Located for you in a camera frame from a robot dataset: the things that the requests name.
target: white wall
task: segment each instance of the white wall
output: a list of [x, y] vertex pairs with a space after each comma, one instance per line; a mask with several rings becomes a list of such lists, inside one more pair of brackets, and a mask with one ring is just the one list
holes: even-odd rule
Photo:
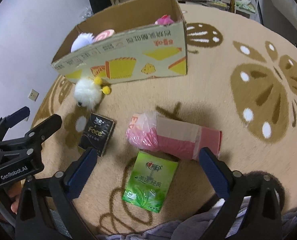
[[[3, 0], [0, 4], [0, 117], [28, 106], [29, 121], [6, 138], [22, 137], [57, 77], [50, 62], [89, 0]], [[40, 93], [28, 99], [31, 89]]]

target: white pom-pom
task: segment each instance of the white pom-pom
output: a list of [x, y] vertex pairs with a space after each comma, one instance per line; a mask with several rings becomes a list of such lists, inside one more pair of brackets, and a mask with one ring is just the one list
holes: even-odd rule
[[93, 79], [81, 78], [75, 85], [74, 97], [80, 106], [92, 110], [102, 98], [101, 87]]
[[82, 47], [92, 44], [95, 42], [94, 36], [92, 33], [81, 33], [75, 41], [73, 41], [71, 52], [76, 51]]

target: green tissue pack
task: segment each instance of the green tissue pack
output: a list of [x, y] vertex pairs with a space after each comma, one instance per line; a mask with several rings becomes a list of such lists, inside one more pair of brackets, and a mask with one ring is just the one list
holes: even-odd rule
[[159, 213], [178, 163], [140, 151], [122, 199]]

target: pink plastic bag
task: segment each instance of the pink plastic bag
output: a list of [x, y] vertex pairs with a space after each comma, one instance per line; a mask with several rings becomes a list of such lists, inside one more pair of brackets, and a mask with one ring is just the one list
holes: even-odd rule
[[156, 133], [156, 117], [158, 114], [157, 112], [149, 112], [132, 116], [127, 129], [127, 139], [130, 144], [153, 152], [159, 150]]

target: yellow cake illustration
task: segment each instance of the yellow cake illustration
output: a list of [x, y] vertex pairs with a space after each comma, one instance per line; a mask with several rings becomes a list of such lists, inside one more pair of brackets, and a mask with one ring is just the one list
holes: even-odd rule
[[91, 71], [95, 77], [129, 78], [133, 74], [135, 64], [136, 59], [133, 57], [120, 57], [106, 61], [105, 65], [94, 66]]
[[71, 79], [80, 79], [82, 74], [82, 69], [76, 70], [70, 74], [65, 75], [66, 78], [71, 78]]
[[145, 51], [145, 52], [143, 52], [143, 54], [146, 56], [152, 57], [156, 60], [163, 60], [163, 59], [171, 57], [181, 51], [182, 51], [182, 48], [163, 47], [163, 48], [158, 48], [155, 50]]
[[142, 68], [141, 72], [148, 75], [148, 74], [152, 74], [154, 73], [156, 70], [155, 70], [155, 67], [154, 65], [150, 64], [150, 63], [147, 63], [144, 68]]
[[173, 64], [169, 65], [168, 69], [180, 75], [186, 75], [186, 57], [175, 61]]

